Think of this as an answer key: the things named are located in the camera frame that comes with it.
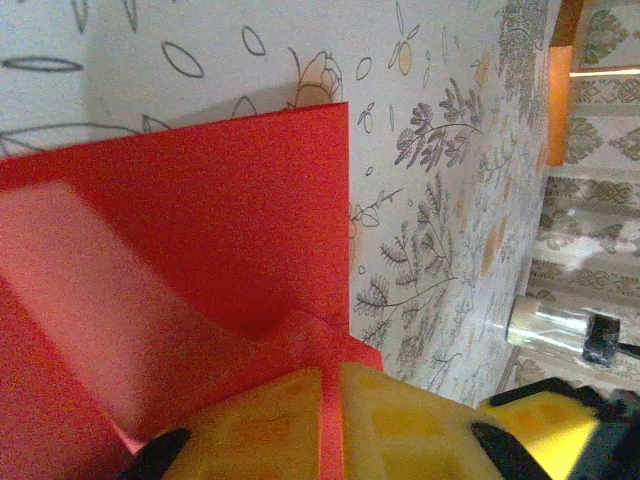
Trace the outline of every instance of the yellow plastic object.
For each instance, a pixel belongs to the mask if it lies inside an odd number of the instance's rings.
[[[341,366],[346,478],[501,480],[469,426],[483,413],[364,365]]]
[[[594,408],[559,393],[539,392],[479,411],[500,421],[553,480],[569,477],[589,437],[598,427]]]
[[[162,479],[319,478],[321,378],[298,370],[172,425],[191,437]]]

